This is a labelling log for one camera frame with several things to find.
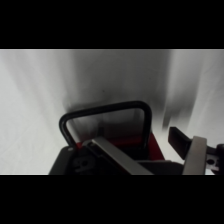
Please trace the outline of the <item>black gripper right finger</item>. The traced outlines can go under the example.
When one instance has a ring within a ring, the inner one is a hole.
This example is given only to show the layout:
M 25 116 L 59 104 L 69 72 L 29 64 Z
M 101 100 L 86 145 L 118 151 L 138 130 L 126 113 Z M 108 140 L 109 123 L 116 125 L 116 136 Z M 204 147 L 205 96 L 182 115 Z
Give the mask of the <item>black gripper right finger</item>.
M 187 137 L 176 127 L 171 127 L 168 142 L 184 161 L 183 175 L 203 175 L 206 167 L 207 140 L 194 136 Z

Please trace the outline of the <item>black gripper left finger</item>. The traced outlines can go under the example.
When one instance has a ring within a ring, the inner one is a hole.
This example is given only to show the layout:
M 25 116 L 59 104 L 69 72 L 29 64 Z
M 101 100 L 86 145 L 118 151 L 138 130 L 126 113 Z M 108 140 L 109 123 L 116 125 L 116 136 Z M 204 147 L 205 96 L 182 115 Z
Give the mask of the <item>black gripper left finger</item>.
M 105 138 L 97 137 L 85 141 L 80 148 L 62 148 L 49 174 L 152 175 L 152 172 Z

